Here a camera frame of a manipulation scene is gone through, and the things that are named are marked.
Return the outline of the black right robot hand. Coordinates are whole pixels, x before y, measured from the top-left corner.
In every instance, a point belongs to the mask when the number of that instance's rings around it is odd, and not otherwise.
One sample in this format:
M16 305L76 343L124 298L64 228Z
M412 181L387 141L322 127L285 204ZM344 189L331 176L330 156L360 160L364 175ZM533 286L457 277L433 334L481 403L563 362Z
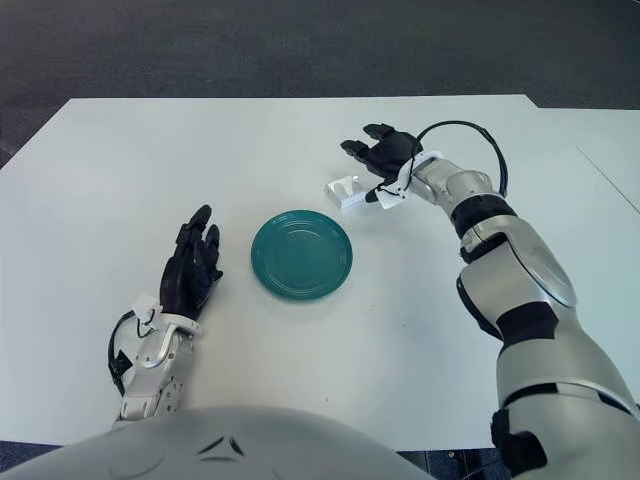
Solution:
M345 140L340 147L347 155L362 163L370 173L382 179L378 186L365 195L365 202L378 202L379 192L399 196L408 188L408 178L405 178L401 187L392 187L392 184L398 180L401 168L423 150L422 145L411 134L397 131L386 124L368 124L363 130L376 141L373 146L362 141Z

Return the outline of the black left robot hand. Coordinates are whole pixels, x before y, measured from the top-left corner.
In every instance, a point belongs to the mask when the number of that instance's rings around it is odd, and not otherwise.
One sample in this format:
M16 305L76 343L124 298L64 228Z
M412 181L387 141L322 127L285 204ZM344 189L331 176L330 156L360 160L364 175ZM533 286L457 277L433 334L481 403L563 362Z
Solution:
M209 205L201 206L176 237L160 282L163 312L197 321L223 272L218 269L220 230L208 224Z

